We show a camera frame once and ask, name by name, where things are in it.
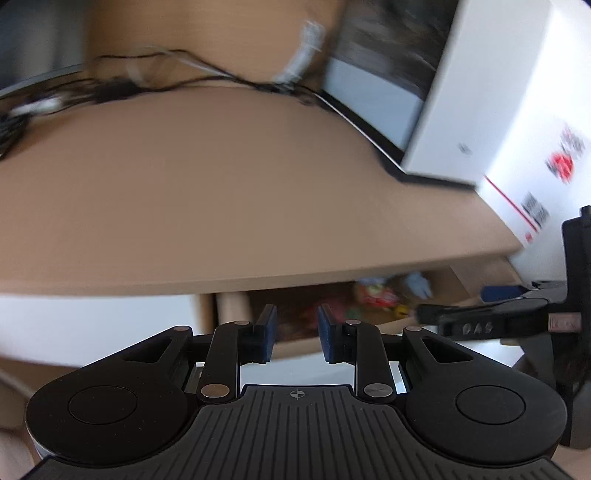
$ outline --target white cable connector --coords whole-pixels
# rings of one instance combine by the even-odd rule
[[[312,62],[314,54],[322,49],[323,43],[324,26],[318,22],[306,20],[300,32],[300,47],[283,71],[273,77],[273,83],[294,83],[299,81]]]
[[[67,96],[64,94],[53,95],[36,102],[25,103],[10,110],[10,116],[18,115],[42,115],[57,112],[64,108]]]

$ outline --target round black knob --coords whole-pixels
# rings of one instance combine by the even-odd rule
[[[494,385],[465,389],[456,397],[456,407],[466,417],[486,425],[503,425],[517,420],[525,402],[514,391]]]
[[[138,397],[122,387],[100,385],[78,392],[70,400],[70,413],[84,423],[108,425],[129,417],[138,405]]]
[[[27,406],[35,441],[58,458],[108,466],[166,446],[185,425],[187,400],[153,364],[95,364],[41,388]]]
[[[555,448],[566,425],[560,396],[539,380],[499,366],[454,364],[408,393],[411,428],[451,457],[514,465]]]

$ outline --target black ribbed plate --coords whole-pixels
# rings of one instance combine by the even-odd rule
[[[392,407],[347,386],[250,385],[203,407],[186,434],[153,457],[113,468],[47,459],[28,480],[566,480],[546,459],[512,468],[454,462],[423,446]]]

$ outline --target blue object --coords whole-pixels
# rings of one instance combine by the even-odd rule
[[[324,360],[329,364],[335,363],[335,352],[333,349],[333,342],[331,338],[331,328],[334,326],[330,324],[328,317],[324,310],[319,307],[318,314],[318,336],[320,337],[320,344],[322,345],[322,352],[324,353]]]
[[[263,356],[265,358],[265,362],[271,361],[271,355],[273,353],[273,346],[275,345],[275,336],[277,334],[277,308],[275,308],[272,318],[265,325],[265,337],[263,342]]]
[[[420,299],[427,300],[433,296],[431,284],[420,272],[409,273],[404,279],[404,283]]]
[[[521,297],[526,291],[529,290],[521,285],[484,287],[480,291],[480,299],[485,303],[490,301],[515,299]]]

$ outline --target wooden desk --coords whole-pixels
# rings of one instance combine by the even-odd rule
[[[36,122],[0,163],[0,291],[136,295],[352,280],[508,254],[471,192],[397,182],[336,115],[204,87]]]

